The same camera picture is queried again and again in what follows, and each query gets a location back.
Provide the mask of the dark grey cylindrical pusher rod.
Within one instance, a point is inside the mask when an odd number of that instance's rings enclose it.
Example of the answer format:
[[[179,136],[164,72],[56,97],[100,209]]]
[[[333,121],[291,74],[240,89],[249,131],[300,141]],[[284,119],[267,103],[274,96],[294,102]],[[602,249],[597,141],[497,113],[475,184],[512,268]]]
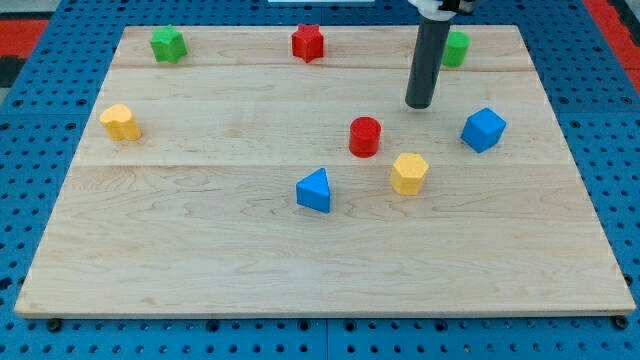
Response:
[[[405,95],[410,108],[426,109],[432,103],[450,26],[450,20],[420,20]]]

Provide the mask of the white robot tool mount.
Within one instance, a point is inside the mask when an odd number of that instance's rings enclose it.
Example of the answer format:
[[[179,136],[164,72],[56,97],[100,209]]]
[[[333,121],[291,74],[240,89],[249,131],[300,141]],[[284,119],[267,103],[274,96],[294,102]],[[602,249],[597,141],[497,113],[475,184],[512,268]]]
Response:
[[[408,0],[429,20],[449,21],[457,14],[468,15],[473,12],[474,0]]]

